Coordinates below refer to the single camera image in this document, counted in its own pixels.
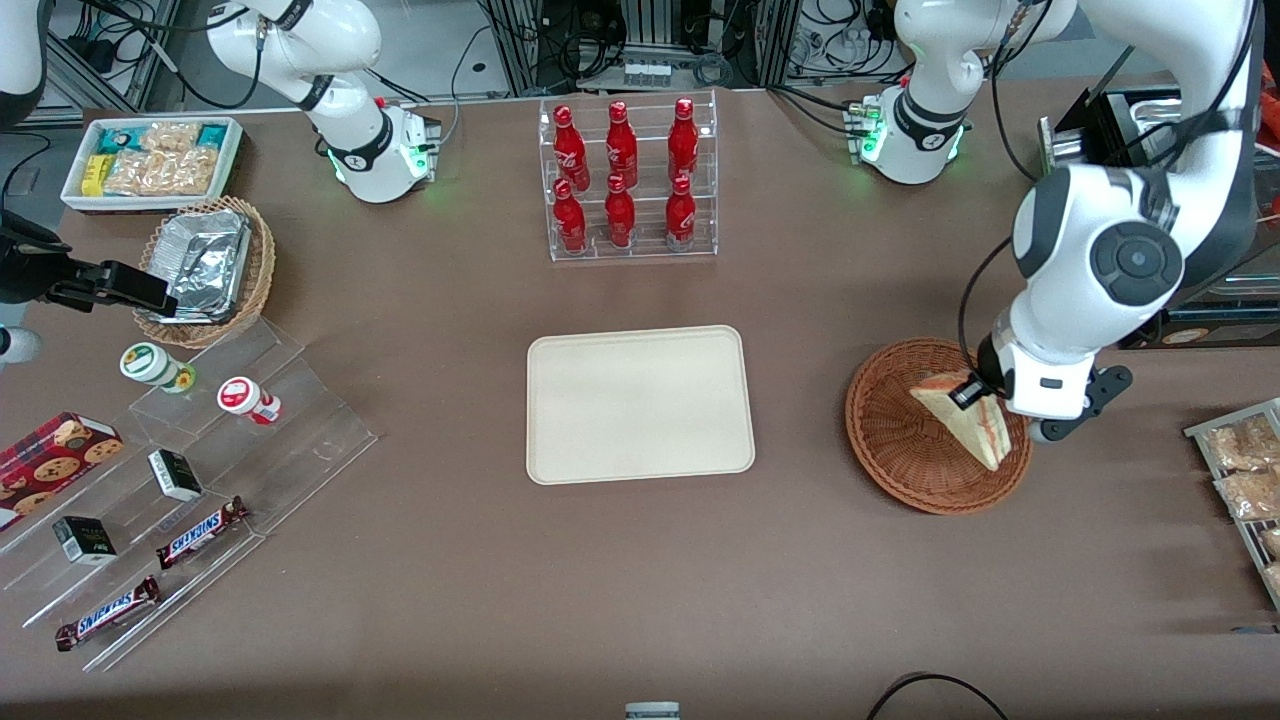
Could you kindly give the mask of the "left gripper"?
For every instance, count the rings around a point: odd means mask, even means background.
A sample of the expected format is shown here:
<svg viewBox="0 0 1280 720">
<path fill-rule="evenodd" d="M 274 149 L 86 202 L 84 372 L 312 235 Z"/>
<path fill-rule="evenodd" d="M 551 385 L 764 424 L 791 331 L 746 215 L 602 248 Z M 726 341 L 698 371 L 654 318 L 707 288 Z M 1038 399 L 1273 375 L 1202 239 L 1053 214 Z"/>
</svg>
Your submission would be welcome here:
<svg viewBox="0 0 1280 720">
<path fill-rule="evenodd" d="M 1085 386 L 1080 414 L 1068 420 L 1033 419 L 1030 421 L 1030 439 L 1038 445 L 1065 439 L 1080 425 L 1097 418 L 1112 400 L 1132 386 L 1132 382 L 1133 374 L 1128 366 L 1096 366 Z M 965 374 L 963 380 L 948 392 L 950 400 L 960 411 L 966 411 L 992 395 L 993 388 L 978 372 Z"/>
</svg>

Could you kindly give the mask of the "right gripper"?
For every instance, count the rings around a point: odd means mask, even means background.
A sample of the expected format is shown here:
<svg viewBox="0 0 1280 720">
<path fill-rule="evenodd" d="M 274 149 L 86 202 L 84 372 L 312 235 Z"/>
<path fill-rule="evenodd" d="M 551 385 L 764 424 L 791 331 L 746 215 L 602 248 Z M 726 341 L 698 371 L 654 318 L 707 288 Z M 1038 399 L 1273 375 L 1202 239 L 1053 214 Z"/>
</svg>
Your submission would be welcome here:
<svg viewBox="0 0 1280 720">
<path fill-rule="evenodd" d="M 47 228 L 13 211 L 1 215 L 3 306 L 45 300 L 79 313 L 111 305 L 177 311 L 165 281 L 124 263 L 76 264 L 70 247 Z"/>
</svg>

